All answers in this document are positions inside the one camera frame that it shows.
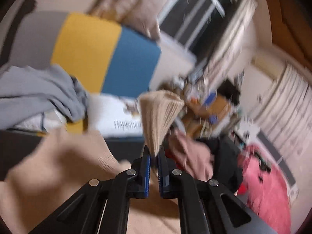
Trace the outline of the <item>light blue grey garment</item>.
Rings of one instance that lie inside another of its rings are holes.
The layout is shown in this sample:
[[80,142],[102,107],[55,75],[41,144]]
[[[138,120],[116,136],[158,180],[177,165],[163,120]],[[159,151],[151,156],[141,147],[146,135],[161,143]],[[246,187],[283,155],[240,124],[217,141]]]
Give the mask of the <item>light blue grey garment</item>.
[[88,93],[59,65],[43,70],[11,66],[1,76],[1,129],[58,110],[71,122],[85,118]]

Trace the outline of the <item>black rolled mat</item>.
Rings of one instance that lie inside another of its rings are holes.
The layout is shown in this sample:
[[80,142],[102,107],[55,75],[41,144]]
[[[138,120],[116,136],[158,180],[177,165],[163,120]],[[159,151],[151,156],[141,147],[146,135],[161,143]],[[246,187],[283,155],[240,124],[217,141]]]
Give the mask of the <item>black rolled mat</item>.
[[36,9],[36,0],[24,0],[8,29],[1,50],[1,67],[8,62],[17,30],[22,20]]

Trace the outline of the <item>grey yellow blue headboard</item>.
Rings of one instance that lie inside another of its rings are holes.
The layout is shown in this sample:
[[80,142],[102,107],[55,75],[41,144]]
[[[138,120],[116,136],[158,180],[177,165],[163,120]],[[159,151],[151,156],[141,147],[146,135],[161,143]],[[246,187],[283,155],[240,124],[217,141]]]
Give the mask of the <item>grey yellow blue headboard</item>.
[[33,12],[19,25],[9,63],[58,64],[92,93],[137,97],[149,88],[161,50],[141,34],[86,14]]

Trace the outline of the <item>wooden side shelf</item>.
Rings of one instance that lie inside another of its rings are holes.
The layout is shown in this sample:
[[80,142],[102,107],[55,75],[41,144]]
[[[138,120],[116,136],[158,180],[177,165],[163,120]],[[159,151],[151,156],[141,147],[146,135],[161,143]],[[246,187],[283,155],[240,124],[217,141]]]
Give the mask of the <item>wooden side shelf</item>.
[[219,94],[210,106],[204,106],[196,97],[197,86],[182,77],[164,81],[158,89],[173,92],[184,101],[177,117],[181,120],[185,133],[192,138],[210,137],[220,123],[233,112],[232,103]]

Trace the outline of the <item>blue backed chair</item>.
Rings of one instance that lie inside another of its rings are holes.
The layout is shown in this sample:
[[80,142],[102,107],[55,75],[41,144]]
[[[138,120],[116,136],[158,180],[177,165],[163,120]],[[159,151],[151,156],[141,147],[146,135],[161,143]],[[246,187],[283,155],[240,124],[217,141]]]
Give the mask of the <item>blue backed chair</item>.
[[203,105],[204,106],[210,106],[216,99],[217,92],[211,92],[208,97],[205,99]]

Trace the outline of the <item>black monitor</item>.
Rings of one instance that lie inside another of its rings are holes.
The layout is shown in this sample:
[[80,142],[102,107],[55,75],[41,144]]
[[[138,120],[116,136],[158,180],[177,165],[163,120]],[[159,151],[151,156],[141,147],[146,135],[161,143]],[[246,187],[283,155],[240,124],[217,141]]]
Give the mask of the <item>black monitor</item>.
[[217,93],[229,100],[234,106],[240,104],[241,92],[234,86],[229,79],[224,80],[217,88]]

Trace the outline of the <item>black garment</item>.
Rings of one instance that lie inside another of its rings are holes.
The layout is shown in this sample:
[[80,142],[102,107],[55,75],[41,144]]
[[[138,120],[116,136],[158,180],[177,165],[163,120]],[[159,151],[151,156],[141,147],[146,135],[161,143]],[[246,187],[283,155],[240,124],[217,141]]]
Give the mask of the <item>black garment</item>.
[[243,182],[243,171],[238,165],[240,149],[227,135],[196,141],[204,143],[214,155],[213,179],[235,193]]

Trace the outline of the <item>white printed pillow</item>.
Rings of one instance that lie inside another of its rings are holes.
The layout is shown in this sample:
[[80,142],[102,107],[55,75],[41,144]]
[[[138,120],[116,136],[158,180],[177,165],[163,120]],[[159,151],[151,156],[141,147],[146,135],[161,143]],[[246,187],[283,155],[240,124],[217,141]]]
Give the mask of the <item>white printed pillow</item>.
[[[67,123],[65,116],[52,110],[40,113],[13,126],[27,132],[50,132]],[[135,98],[92,94],[87,109],[87,129],[103,137],[140,137],[143,135],[141,110]]]

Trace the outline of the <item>pink quilted bedding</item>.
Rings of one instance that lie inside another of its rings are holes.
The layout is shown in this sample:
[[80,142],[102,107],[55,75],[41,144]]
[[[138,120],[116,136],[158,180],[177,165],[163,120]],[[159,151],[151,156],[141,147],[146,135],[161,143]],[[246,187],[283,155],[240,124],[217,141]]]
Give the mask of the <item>pink quilted bedding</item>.
[[268,160],[271,171],[260,169],[264,150],[256,144],[246,146],[248,157],[242,160],[243,185],[246,187],[247,206],[277,233],[291,233],[290,202],[287,185],[280,168]]

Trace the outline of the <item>patterned beige curtain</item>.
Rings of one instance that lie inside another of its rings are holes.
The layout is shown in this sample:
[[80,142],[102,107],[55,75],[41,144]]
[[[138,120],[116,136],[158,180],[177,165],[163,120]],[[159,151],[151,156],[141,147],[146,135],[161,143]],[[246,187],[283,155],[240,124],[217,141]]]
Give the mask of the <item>patterned beige curtain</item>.
[[123,24],[152,40],[160,38],[157,15],[149,0],[94,0],[87,14]]

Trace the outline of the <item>window with white frame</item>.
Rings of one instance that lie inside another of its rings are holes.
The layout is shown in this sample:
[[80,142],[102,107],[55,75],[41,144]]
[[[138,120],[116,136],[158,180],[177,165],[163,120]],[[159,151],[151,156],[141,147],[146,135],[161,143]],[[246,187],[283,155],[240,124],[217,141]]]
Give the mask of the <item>window with white frame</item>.
[[158,16],[160,33],[169,43],[202,59],[233,15],[238,0],[169,0]]

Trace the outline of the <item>beige knitted sweater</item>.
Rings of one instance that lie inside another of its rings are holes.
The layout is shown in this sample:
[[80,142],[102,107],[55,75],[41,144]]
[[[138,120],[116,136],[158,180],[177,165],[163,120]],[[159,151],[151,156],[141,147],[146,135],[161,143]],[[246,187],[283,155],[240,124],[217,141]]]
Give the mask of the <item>beige knitted sweater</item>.
[[[55,129],[1,182],[1,218],[12,233],[28,233],[89,180],[112,179],[130,166],[113,157],[98,131]],[[156,171],[148,198],[131,201],[127,232],[180,232],[177,202],[161,199]]]

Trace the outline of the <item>pink knitted sweater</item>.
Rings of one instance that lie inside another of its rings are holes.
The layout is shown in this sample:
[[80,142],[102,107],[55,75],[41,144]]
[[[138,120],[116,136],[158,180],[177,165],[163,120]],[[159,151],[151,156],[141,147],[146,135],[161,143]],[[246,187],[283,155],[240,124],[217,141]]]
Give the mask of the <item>pink knitted sweater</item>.
[[213,176],[214,155],[206,144],[197,142],[176,129],[168,137],[166,156],[194,179],[208,181]]

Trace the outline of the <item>wooden wardrobe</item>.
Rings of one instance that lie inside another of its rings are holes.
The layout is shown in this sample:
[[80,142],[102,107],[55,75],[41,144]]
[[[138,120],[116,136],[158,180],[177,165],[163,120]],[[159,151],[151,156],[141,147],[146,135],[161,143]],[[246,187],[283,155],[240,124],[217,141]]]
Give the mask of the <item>wooden wardrobe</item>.
[[311,17],[299,0],[266,0],[272,42],[311,70]]

